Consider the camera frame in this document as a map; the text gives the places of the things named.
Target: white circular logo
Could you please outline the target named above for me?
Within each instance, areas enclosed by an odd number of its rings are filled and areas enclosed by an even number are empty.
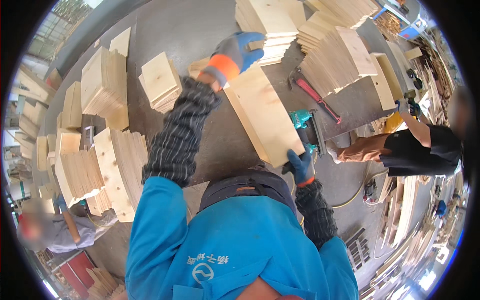
[[[200,280],[198,279],[197,274],[202,274],[203,277],[208,277],[207,280],[213,278],[213,270],[206,263],[199,263],[198,265],[195,266],[195,268],[193,268],[193,271],[192,271],[193,279],[195,279],[198,283],[200,283]]]

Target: black t-shirt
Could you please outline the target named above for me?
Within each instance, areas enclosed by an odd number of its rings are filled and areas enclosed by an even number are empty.
[[[410,130],[401,130],[389,135],[384,147],[391,154],[380,155],[380,160],[389,168],[389,176],[451,175],[461,158],[462,142],[448,127],[428,125],[432,147],[426,148]]]

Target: gray table surface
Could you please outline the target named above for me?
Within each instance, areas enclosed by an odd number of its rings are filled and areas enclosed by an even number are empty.
[[[239,30],[234,11],[234,0],[152,0],[118,21],[100,37],[100,46],[109,48],[114,37],[126,28],[132,27],[127,58],[129,129],[144,134],[147,144],[162,130],[163,115],[150,108],[140,86],[138,76],[141,74],[141,66],[165,51],[168,58],[174,61],[179,74],[188,75],[188,65],[209,56],[224,37]],[[357,32],[367,41],[372,52],[387,54],[402,90],[406,91],[407,87],[398,64],[373,22],[368,19]],[[39,135],[56,133],[56,118],[63,109],[65,91],[74,81],[81,80],[83,66],[97,49],[91,45],[64,76],[63,83],[47,110]],[[288,88],[288,75],[300,64],[303,57],[299,45],[292,42],[282,63],[262,67],[287,111],[318,108],[313,99],[300,88],[295,87],[292,90]],[[224,93],[222,97],[224,101],[220,108],[206,120],[200,152],[196,156],[197,169],[191,185],[216,180],[260,163],[252,143]],[[391,112],[382,110],[369,77],[347,86],[338,94],[325,97],[325,101],[342,117],[342,123],[335,124],[320,109],[326,140]],[[105,121],[98,116],[83,115],[82,125],[83,128],[95,125],[98,133],[105,128]],[[48,183],[47,173],[36,169],[35,151],[32,165],[35,184],[39,186]]]

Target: hand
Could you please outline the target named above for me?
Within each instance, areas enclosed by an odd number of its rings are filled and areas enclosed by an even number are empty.
[[[418,103],[413,102],[413,104],[410,104],[410,115],[417,117],[417,119],[420,118],[422,111]]]
[[[398,108],[398,113],[401,114],[402,112],[406,112],[407,114],[410,113],[410,105],[405,99],[395,101],[395,104]]]
[[[62,194],[60,194],[58,197],[55,193],[52,195],[52,201],[54,204],[58,205],[60,207],[60,210],[63,212],[67,211],[67,203],[65,202],[65,198],[63,197]]]
[[[300,154],[300,156],[298,156],[292,149],[287,151],[289,162],[284,165],[282,170],[282,174],[292,172],[295,184],[298,187],[304,187],[307,184],[312,183],[315,179],[312,154],[305,143],[303,146],[305,147],[305,153]]]
[[[200,72],[213,75],[220,86],[247,70],[256,60],[264,55],[263,49],[247,51],[249,42],[261,41],[265,36],[259,32],[239,31],[218,44],[207,67]]]

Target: teal nail gun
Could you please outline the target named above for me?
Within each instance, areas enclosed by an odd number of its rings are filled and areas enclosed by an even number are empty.
[[[292,119],[293,127],[297,130],[300,140],[307,144],[310,149],[310,153],[313,152],[315,148],[318,149],[318,155],[322,157],[326,153],[325,141],[320,129],[320,124],[318,121],[317,110],[306,110],[299,109],[293,112],[288,113]],[[313,143],[310,142],[308,138],[308,133],[313,130],[316,141],[312,138]]]

